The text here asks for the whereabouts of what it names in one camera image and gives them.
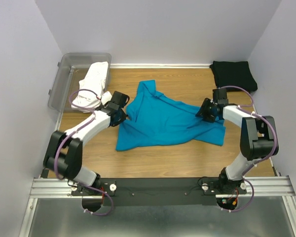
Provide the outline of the blue t shirt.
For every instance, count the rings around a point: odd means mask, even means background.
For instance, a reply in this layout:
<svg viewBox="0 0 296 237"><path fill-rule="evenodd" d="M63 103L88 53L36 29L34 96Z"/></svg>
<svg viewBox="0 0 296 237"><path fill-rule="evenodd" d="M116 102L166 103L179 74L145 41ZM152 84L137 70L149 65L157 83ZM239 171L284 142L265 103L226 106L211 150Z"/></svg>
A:
<svg viewBox="0 0 296 237"><path fill-rule="evenodd" d="M198 111L196 106L157 91L154 80L141 81L135 99L126 108L128 119L119 125L116 150L178 145L191 140L222 146L224 121L206 122L196 116Z"/></svg>

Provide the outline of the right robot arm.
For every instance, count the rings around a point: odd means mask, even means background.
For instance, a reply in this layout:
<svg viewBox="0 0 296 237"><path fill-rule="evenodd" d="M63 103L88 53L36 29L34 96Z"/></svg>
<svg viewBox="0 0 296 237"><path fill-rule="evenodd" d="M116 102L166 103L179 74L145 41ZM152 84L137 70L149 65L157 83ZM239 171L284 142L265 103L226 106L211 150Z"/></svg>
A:
<svg viewBox="0 0 296 237"><path fill-rule="evenodd" d="M240 127L240 153L235 160L223 168L218 178L206 183L227 194L241 186L244 176L255 165L276 155L279 150L275 121L272 116L261 116L248 112L239 105L216 103L205 98L196 116L207 122L223 119Z"/></svg>

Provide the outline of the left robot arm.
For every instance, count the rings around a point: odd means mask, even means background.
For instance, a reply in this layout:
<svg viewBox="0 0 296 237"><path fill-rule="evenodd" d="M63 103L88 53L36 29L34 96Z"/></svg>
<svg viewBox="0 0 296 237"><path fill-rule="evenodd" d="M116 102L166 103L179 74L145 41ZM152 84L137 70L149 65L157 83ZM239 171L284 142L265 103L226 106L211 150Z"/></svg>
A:
<svg viewBox="0 0 296 237"><path fill-rule="evenodd" d="M101 176L82 166L83 146L99 132L124 122L127 114L123 108L130 97L121 92L104 93L101 97L90 89L82 89L95 95L99 106L88 108L69 102L76 108L90 112L91 115L80 124L64 132L59 130L51 134L43 160L44 168L52 170L58 179L68 179L82 184L83 190L96 194L101 188Z"/></svg>

